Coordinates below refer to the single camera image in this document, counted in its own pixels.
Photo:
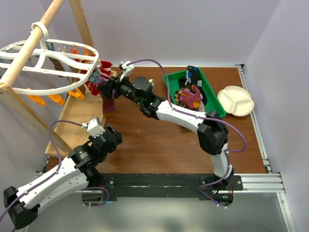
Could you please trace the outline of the green plastic tray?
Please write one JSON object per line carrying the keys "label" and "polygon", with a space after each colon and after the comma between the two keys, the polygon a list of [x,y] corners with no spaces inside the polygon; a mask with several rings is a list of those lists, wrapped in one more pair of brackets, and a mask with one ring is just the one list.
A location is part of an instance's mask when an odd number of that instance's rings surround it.
{"label": "green plastic tray", "polygon": [[221,118],[226,116],[226,111],[200,68],[188,66],[186,70],[163,76],[163,80],[173,104],[207,114],[215,111]]}

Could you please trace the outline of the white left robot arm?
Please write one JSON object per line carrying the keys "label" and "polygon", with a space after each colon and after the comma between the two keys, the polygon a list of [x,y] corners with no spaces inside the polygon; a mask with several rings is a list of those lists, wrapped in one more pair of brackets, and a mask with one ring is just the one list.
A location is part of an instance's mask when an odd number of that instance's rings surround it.
{"label": "white left robot arm", "polygon": [[56,167],[32,182],[3,192],[5,211],[0,217],[9,215],[15,230],[30,225],[40,212],[65,196],[99,186],[96,166],[122,143],[122,135],[111,125],[102,127],[97,118],[78,126],[89,133],[86,143],[75,147],[64,159],[59,158]]}

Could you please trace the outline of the maroon purple sock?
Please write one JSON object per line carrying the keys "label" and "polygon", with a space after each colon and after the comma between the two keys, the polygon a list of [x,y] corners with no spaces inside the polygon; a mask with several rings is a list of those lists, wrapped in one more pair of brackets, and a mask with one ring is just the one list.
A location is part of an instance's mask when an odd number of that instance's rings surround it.
{"label": "maroon purple sock", "polygon": [[183,91],[188,94],[188,97],[183,100],[183,103],[188,109],[197,110],[202,102],[198,87],[191,85],[190,88],[183,88]]}
{"label": "maroon purple sock", "polygon": [[102,98],[102,113],[104,115],[111,114],[112,112],[114,112],[116,110],[113,98],[107,99],[104,96],[104,94],[99,90],[99,86],[102,86],[102,85],[106,84],[106,82],[108,80],[109,79],[105,79],[105,78],[102,78],[102,77],[99,77],[97,79],[97,90],[99,91],[99,94],[100,94],[100,96]]}

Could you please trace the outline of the red cat christmas sock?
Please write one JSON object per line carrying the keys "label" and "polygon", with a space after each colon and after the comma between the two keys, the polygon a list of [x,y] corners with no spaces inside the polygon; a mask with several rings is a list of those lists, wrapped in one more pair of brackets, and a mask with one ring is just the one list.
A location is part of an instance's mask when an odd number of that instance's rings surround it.
{"label": "red cat christmas sock", "polygon": [[96,96],[98,94],[97,91],[97,80],[99,76],[98,69],[100,68],[100,61],[96,63],[96,67],[93,72],[89,76],[88,80],[78,88],[74,90],[77,93],[78,98],[83,99],[85,95],[86,88],[91,92],[92,95]]}

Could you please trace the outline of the green ceramic mug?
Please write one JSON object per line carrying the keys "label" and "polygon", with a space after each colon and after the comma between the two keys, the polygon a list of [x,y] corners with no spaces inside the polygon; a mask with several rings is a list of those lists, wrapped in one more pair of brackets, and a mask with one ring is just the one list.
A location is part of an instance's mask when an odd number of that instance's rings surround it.
{"label": "green ceramic mug", "polygon": [[149,79],[148,82],[151,84],[152,88],[154,88],[154,84],[155,84],[154,79]]}

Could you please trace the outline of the cream divided plate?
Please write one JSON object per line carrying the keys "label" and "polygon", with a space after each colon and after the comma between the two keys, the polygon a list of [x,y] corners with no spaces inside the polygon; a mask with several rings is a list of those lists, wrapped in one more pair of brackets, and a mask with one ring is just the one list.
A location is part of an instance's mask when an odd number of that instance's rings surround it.
{"label": "cream divided plate", "polygon": [[248,116],[254,109],[254,101],[248,91],[238,86],[227,86],[220,90],[217,98],[227,114]]}

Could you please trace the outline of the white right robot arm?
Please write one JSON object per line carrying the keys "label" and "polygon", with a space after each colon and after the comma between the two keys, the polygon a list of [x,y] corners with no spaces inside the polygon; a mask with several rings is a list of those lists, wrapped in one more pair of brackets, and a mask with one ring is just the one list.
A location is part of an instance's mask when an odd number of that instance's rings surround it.
{"label": "white right robot arm", "polygon": [[187,128],[198,136],[201,149],[210,154],[214,167],[214,183],[221,190],[232,185],[233,167],[227,154],[229,131],[215,111],[210,114],[171,104],[153,93],[153,83],[145,77],[129,81],[128,77],[112,77],[98,90],[105,98],[125,98],[136,103],[148,118],[168,121]]}

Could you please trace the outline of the black blue logo sock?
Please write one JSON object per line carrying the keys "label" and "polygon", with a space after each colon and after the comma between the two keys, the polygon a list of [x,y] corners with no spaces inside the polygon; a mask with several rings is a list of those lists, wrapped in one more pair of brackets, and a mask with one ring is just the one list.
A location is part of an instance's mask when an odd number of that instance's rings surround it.
{"label": "black blue logo sock", "polygon": [[204,105],[207,104],[207,96],[202,88],[202,79],[200,77],[200,70],[194,66],[187,66],[185,77],[178,80],[179,87],[183,88],[190,85],[195,85],[200,91],[201,99]]}

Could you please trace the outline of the red white striped sock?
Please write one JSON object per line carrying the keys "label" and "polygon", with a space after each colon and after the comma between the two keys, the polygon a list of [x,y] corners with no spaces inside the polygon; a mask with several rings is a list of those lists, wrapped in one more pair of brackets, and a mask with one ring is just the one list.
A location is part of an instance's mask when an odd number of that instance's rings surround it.
{"label": "red white striped sock", "polygon": [[98,72],[99,72],[98,81],[100,83],[108,81],[112,75],[112,63],[109,61],[100,60]]}

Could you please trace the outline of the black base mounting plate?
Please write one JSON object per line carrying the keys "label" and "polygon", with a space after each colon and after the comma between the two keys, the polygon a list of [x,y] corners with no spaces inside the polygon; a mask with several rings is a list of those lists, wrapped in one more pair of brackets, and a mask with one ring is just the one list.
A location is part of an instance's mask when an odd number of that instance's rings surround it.
{"label": "black base mounting plate", "polygon": [[216,202],[229,205],[234,193],[242,191],[241,176],[235,175],[229,183],[207,186],[215,180],[212,174],[116,174],[100,173],[96,184],[108,190],[109,201],[122,197],[140,198],[198,198],[205,201],[207,194]]}

